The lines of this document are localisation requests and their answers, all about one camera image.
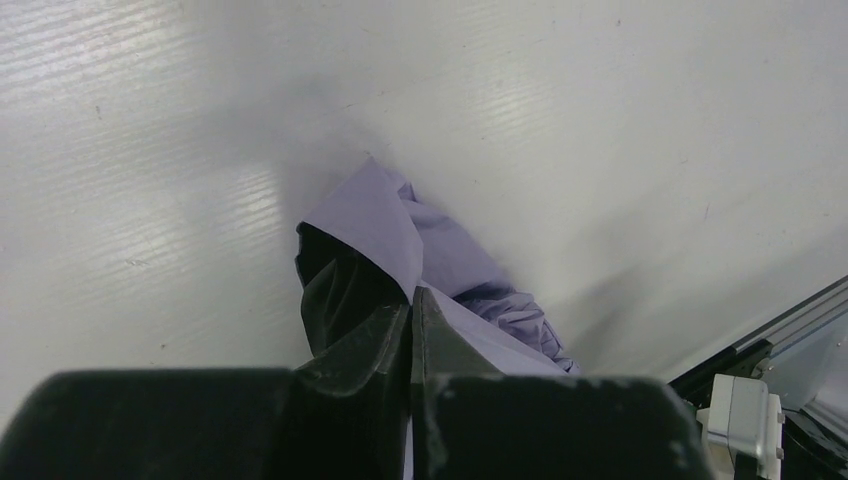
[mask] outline purple fabric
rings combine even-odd
[[[416,286],[430,287],[448,323],[504,373],[579,373],[532,295],[401,175],[369,161],[305,222],[365,255],[410,302]]]

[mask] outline textured white surface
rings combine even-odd
[[[848,4],[0,2],[0,428],[81,367],[296,365],[294,225],[369,155],[590,371],[848,273]]]

